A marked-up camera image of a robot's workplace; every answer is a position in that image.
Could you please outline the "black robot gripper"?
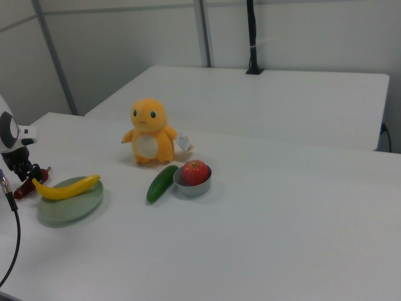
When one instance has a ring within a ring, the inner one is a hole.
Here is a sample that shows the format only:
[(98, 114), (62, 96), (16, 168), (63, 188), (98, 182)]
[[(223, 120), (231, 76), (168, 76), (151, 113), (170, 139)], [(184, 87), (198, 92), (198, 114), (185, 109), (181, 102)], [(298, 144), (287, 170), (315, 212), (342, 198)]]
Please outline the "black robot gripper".
[(4, 162), (10, 171), (17, 172), (21, 182), (28, 177), (38, 182), (43, 180), (43, 173), (38, 164), (32, 164), (29, 161), (29, 150), (26, 146), (20, 147), (14, 151), (1, 154)]

